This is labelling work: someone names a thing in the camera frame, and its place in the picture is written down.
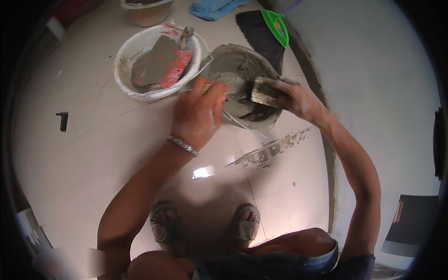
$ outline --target white bucket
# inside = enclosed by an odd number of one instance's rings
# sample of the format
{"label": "white bucket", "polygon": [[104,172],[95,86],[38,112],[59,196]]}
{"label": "white bucket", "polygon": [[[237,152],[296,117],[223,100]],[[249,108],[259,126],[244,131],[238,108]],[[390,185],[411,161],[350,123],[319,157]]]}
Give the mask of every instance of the white bucket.
{"label": "white bucket", "polygon": [[[114,78],[118,86],[128,96],[141,101],[160,99],[175,93],[186,83],[199,75],[199,66],[201,64],[201,45],[196,37],[199,37],[200,39],[202,38],[194,33],[192,37],[192,47],[190,49],[193,53],[193,58],[185,69],[187,71],[185,76],[183,76],[174,85],[167,89],[140,93],[135,91],[135,88],[131,82],[132,66],[134,65],[134,62],[136,62],[143,53],[151,50],[161,35],[168,36],[169,38],[178,41],[183,30],[183,27],[176,26],[174,23],[153,26],[138,32],[121,46],[115,57]],[[210,62],[211,61],[204,65],[201,70],[203,70]]]}

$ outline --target white tile floor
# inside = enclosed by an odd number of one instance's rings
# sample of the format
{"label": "white tile floor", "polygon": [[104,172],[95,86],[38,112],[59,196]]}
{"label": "white tile floor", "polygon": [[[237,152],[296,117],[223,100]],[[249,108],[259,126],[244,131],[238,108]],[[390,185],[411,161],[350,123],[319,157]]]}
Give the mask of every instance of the white tile floor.
{"label": "white tile floor", "polygon": [[[167,21],[192,26],[211,49],[226,44],[249,47],[236,13],[259,10],[252,0],[216,22],[188,13],[191,0],[175,0]],[[107,205],[169,133],[177,97],[145,103],[127,97],[113,79],[113,60],[122,43],[143,28],[135,26],[116,0],[78,19],[51,56],[29,80],[13,134],[19,182],[37,221],[54,247],[96,247]],[[292,51],[284,54],[284,75],[306,82]],[[69,112],[67,132],[58,112]],[[298,133],[294,145],[260,168],[246,153],[264,143]],[[192,251],[213,248],[240,202],[256,204],[262,228],[253,245],[312,226],[327,230],[328,185],[322,139],[310,123],[284,111],[269,138],[224,124],[167,185],[162,198],[180,208]],[[192,179],[213,165],[214,175]],[[131,255],[159,249],[146,224]]]}

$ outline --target toe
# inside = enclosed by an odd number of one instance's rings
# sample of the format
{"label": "toe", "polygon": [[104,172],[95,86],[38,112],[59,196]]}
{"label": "toe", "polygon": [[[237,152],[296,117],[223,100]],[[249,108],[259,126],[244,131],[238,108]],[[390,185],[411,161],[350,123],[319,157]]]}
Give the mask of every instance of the toe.
{"label": "toe", "polygon": [[175,220],[175,219],[177,219],[176,212],[173,209],[167,210],[166,215],[167,215],[168,220]]}
{"label": "toe", "polygon": [[165,214],[165,211],[160,210],[160,211],[159,211],[159,214],[160,214],[160,217],[162,218],[162,220],[164,220],[164,221],[167,220],[167,216],[166,216],[166,214]]}
{"label": "toe", "polygon": [[247,220],[248,220],[248,221],[253,221],[254,218],[255,218],[255,213],[254,213],[254,212],[251,212],[250,215],[249,215],[249,217],[247,218]]}
{"label": "toe", "polygon": [[241,220],[247,220],[247,218],[249,217],[249,211],[244,210],[241,214],[240,214],[240,219]]}

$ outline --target hand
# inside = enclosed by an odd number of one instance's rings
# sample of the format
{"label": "hand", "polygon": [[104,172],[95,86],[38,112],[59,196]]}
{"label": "hand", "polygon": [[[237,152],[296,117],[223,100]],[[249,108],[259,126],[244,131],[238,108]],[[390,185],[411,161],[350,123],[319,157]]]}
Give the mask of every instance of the hand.
{"label": "hand", "polygon": [[[212,85],[202,94],[206,85]],[[221,125],[228,88],[221,81],[197,77],[191,92],[183,92],[174,106],[171,135],[199,151]]]}
{"label": "hand", "polygon": [[304,84],[284,79],[275,81],[270,86],[288,95],[279,98],[286,109],[314,125],[319,126],[329,112],[316,94]]}

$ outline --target cement stain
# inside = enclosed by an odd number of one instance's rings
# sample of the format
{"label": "cement stain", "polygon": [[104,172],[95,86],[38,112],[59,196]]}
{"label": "cement stain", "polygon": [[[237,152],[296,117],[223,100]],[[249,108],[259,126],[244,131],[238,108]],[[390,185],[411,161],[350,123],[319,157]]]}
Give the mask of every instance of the cement stain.
{"label": "cement stain", "polygon": [[268,143],[262,143],[262,147],[253,151],[250,151],[238,158],[232,163],[227,164],[228,167],[232,164],[243,164],[243,166],[248,166],[249,164],[255,164],[256,168],[266,168],[272,165],[272,159],[283,153],[286,149],[293,147],[300,141],[305,140],[310,128],[299,130],[293,134],[287,134],[283,138],[279,138]]}

